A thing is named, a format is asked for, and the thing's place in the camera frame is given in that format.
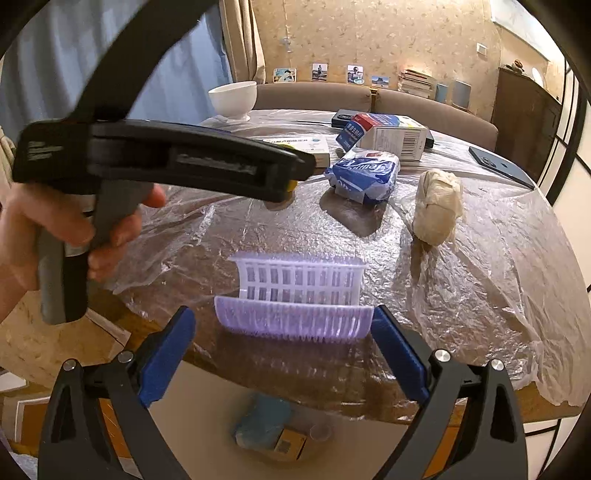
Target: cardboard box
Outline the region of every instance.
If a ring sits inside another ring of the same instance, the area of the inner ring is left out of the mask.
[[[316,159],[316,167],[326,168],[330,165],[329,145],[325,137],[281,137],[262,138],[267,143],[287,145],[302,152],[311,153]]]
[[[427,130],[409,116],[359,113],[345,125],[336,141],[345,151],[357,145],[393,153],[401,161],[420,160]]]
[[[275,449],[273,450],[277,456],[281,456],[281,460],[286,462],[295,462],[301,455],[306,443],[306,435],[291,430],[288,427],[283,429]]]

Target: metal screw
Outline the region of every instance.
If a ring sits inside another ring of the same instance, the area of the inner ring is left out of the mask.
[[[72,370],[74,370],[76,368],[76,360],[74,360],[73,358],[70,358],[69,360],[66,360],[64,362],[64,364],[62,365],[62,368],[66,372],[71,372]]]
[[[449,362],[452,359],[452,356],[447,350],[440,349],[435,351],[435,358],[440,362]]]
[[[134,353],[130,352],[129,350],[123,350],[119,355],[117,355],[117,360],[120,364],[128,364],[134,359]]]
[[[491,360],[491,367],[500,372],[505,368],[505,364],[498,358],[493,358]]]

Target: tissue pack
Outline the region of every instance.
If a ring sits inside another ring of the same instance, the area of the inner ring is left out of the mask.
[[[367,205],[388,200],[394,189],[400,161],[396,155],[366,150],[348,152],[324,176],[335,193]]]

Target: light switch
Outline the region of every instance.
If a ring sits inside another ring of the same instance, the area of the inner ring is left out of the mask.
[[[476,44],[476,52],[480,55],[484,55],[486,57],[486,50],[487,48],[482,43]]]

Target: cushion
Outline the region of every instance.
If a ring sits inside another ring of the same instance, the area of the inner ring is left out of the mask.
[[[431,130],[495,151],[499,132],[493,124],[445,103],[409,93],[379,89],[375,113],[406,115]]]
[[[331,82],[266,83],[257,86],[255,110],[296,109],[369,112],[371,91],[361,85]]]

